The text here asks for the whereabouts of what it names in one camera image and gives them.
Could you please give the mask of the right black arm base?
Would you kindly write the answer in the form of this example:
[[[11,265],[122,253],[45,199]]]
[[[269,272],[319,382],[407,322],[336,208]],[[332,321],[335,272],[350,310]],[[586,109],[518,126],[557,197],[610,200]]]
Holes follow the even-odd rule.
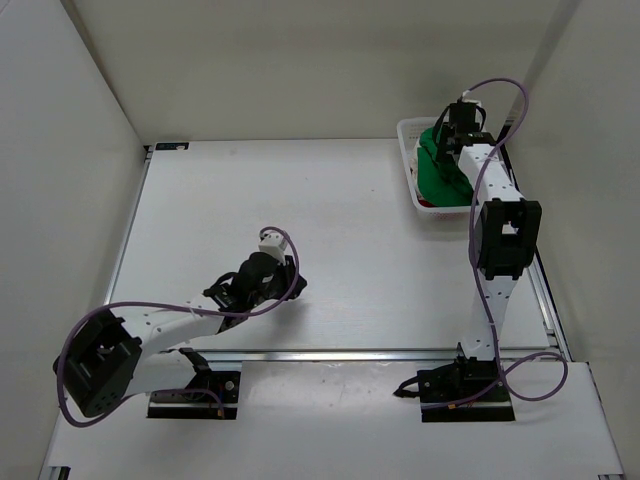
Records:
[[[417,399],[424,423],[512,422],[510,394],[502,384],[497,362],[458,353],[445,365],[421,369],[393,392]]]

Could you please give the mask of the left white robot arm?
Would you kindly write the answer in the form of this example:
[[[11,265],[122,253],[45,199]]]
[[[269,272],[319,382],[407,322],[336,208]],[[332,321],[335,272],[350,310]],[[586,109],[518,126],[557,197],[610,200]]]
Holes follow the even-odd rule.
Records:
[[[188,344],[298,298],[307,281],[298,254],[287,254],[287,247],[281,235],[267,234],[237,270],[183,305],[120,302],[89,313],[53,364],[67,422],[92,426],[139,394],[156,394],[224,419],[224,403],[233,395]]]

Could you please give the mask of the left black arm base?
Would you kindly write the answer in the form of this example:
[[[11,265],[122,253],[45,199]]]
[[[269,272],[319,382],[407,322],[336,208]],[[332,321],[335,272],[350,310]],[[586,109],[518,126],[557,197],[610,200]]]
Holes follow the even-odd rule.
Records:
[[[180,348],[190,366],[189,382],[150,394],[149,419],[226,420],[237,418],[241,382],[239,363],[211,365],[191,348]]]

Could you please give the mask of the green t shirt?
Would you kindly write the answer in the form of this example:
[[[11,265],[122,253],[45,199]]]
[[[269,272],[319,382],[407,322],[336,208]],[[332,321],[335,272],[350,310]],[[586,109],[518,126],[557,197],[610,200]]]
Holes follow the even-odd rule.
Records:
[[[433,127],[420,135],[415,151],[418,154],[418,192],[435,207],[466,207],[471,204],[473,189],[466,175],[455,163],[436,161]]]

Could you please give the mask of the white t shirt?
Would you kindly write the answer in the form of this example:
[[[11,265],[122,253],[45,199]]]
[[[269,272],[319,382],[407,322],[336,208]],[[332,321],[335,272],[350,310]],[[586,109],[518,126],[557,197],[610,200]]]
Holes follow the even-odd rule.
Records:
[[[417,154],[416,151],[412,151],[409,154],[408,164],[409,164],[409,169],[410,169],[411,176],[416,178],[417,174],[418,174],[418,169],[419,169],[418,154]]]

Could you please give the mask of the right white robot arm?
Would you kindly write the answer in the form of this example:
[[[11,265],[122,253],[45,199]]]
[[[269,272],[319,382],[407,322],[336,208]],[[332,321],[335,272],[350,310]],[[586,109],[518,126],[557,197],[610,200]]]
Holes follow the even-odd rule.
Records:
[[[533,261],[542,208],[515,186],[485,118],[479,102],[460,98],[436,122],[434,138],[436,165],[458,167],[474,187],[469,259],[478,286],[461,350],[493,361],[511,294]]]

